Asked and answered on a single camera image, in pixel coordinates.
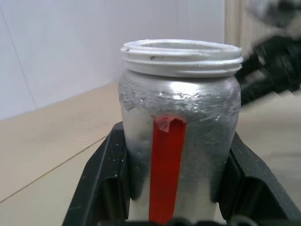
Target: black plastic bracket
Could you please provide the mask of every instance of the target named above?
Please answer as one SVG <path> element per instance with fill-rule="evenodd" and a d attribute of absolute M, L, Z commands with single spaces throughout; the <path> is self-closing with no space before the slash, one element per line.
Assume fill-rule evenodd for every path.
<path fill-rule="evenodd" d="M 220 187 L 222 216 L 252 220 L 301 219 L 301 213 L 266 163 L 235 134 Z"/>
<path fill-rule="evenodd" d="M 87 162 L 63 226 L 124 221 L 129 212 L 127 151 L 122 123 L 116 124 Z"/>
<path fill-rule="evenodd" d="M 227 221 L 236 215 L 256 221 L 301 220 L 300 211 L 277 178 L 238 134 L 232 142 L 219 192 L 218 203 Z M 128 217 L 129 201 L 127 148 L 120 122 L 87 162 L 63 226 L 118 225 L 116 222 L 123 222 Z M 152 222 L 124 224 L 157 225 Z M 183 222 L 177 224 L 181 225 L 190 226 Z M 198 225 L 218 224 L 200 222 Z M 262 225 L 271 224 L 265 221 Z"/>

